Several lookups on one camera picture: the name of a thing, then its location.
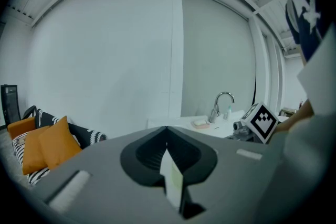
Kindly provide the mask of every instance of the faucet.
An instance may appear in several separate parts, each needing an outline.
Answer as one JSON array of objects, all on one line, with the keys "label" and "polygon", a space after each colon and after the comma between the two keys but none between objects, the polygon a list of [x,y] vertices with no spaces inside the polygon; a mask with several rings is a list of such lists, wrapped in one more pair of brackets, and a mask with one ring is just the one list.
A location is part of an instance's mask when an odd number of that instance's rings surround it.
[{"label": "faucet", "polygon": [[229,96],[231,96],[231,100],[232,100],[232,103],[235,102],[235,98],[233,97],[233,95],[229,92],[221,92],[219,95],[217,95],[216,97],[216,100],[215,100],[215,105],[214,105],[214,109],[212,109],[211,111],[211,116],[209,117],[209,122],[210,123],[215,123],[216,121],[216,118],[220,115],[220,112],[219,112],[219,106],[218,106],[218,99],[221,95],[223,94],[228,94]]}]

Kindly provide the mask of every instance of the dark shirt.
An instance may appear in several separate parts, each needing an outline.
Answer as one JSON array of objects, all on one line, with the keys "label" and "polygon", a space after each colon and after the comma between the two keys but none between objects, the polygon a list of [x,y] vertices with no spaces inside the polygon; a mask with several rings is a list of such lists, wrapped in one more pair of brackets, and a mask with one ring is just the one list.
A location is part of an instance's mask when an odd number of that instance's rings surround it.
[{"label": "dark shirt", "polygon": [[288,0],[286,19],[300,44],[306,61],[312,57],[332,22],[333,10],[328,0]]}]

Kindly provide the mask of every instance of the black and white marker cube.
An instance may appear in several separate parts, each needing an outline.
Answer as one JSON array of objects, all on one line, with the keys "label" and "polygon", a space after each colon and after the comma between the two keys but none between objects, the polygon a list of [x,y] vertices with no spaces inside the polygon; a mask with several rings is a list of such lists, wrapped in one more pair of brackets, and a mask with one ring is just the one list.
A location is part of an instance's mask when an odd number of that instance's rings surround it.
[{"label": "black and white marker cube", "polygon": [[254,104],[240,121],[242,125],[250,128],[264,144],[278,124],[278,118],[263,102]]}]

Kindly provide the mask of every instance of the person's arm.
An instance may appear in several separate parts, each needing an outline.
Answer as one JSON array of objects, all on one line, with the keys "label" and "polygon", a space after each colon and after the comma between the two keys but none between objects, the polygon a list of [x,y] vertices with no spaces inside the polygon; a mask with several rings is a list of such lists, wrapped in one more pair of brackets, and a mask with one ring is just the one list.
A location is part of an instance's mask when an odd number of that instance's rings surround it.
[{"label": "person's arm", "polygon": [[278,132],[288,132],[297,122],[314,116],[313,109],[309,100],[292,117],[277,125],[273,134]]}]

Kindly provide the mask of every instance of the sofa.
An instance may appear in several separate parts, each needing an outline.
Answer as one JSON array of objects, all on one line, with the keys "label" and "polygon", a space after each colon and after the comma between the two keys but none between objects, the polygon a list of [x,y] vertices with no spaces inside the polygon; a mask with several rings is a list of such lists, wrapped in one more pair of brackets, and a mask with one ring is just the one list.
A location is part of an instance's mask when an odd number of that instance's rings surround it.
[{"label": "sofa", "polygon": [[[12,123],[8,126],[9,135],[13,141],[13,149],[14,153],[21,164],[23,165],[23,156],[25,150],[24,137],[30,132],[38,128],[42,128],[45,126],[51,126],[56,124],[60,119],[41,110],[38,109],[36,111],[36,116],[32,118],[27,118],[25,120],[21,120],[15,123]],[[89,130],[74,124],[69,123],[69,131],[77,141],[78,145],[81,149],[84,149],[92,144],[98,143],[100,141],[106,140],[107,137],[105,134]],[[44,168],[33,172],[27,175],[28,182],[31,185],[34,185],[40,181],[41,178],[48,175],[49,168]]]}]

